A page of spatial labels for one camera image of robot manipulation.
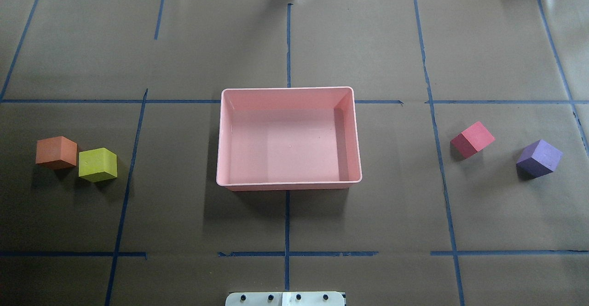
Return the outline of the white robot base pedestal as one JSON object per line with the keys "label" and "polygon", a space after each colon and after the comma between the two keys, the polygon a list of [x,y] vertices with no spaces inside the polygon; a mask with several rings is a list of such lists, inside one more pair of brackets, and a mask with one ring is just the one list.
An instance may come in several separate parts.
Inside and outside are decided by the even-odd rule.
{"label": "white robot base pedestal", "polygon": [[226,306],[346,306],[346,295],[339,291],[276,291],[230,293]]}

